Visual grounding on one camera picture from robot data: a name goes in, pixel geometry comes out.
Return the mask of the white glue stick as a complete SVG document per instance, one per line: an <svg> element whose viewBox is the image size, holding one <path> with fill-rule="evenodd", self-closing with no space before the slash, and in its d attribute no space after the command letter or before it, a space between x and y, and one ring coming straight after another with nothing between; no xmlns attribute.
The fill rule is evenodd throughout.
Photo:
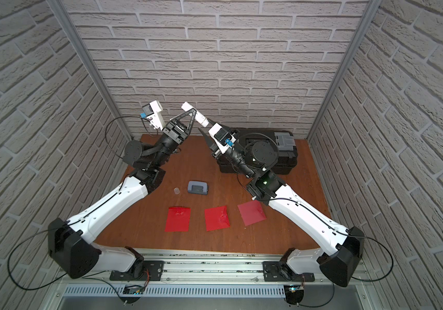
<svg viewBox="0 0 443 310"><path fill-rule="evenodd" d="M182 104L181 108L188 112L191 111L195 114L194 119L198 122L202 127L208 127L210 125L210 121L206 116L200 113L196 108L194 108L189 102L185 102Z"/></svg>

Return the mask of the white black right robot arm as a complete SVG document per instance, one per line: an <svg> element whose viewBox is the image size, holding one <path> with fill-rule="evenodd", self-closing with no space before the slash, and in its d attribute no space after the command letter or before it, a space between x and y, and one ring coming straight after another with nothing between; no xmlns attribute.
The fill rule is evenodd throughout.
<svg viewBox="0 0 443 310"><path fill-rule="evenodd" d="M278 146L270 139L242 146L234 130L218 123L204 138L213 157L226 158L237 173L250 179L246 190L255 200L286 216L320 246L313 259L321 273L332 283L347 287L362 259L365 234L319 212L274 173Z"/></svg>

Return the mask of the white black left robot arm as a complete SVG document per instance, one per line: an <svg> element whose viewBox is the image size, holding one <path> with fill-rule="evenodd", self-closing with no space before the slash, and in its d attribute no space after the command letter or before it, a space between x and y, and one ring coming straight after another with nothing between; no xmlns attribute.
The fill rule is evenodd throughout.
<svg viewBox="0 0 443 310"><path fill-rule="evenodd" d="M197 111L193 107L162 126L163 134L150 145L129 141L122 160L133 167L120 185L89 208L69 218L57 218L49 226L48 250L72 279L92 272L117 271L139 276L143 257L131 247L107 247L96 244L98 235L136 202L154 192L162 183L161 168L188 138Z"/></svg>

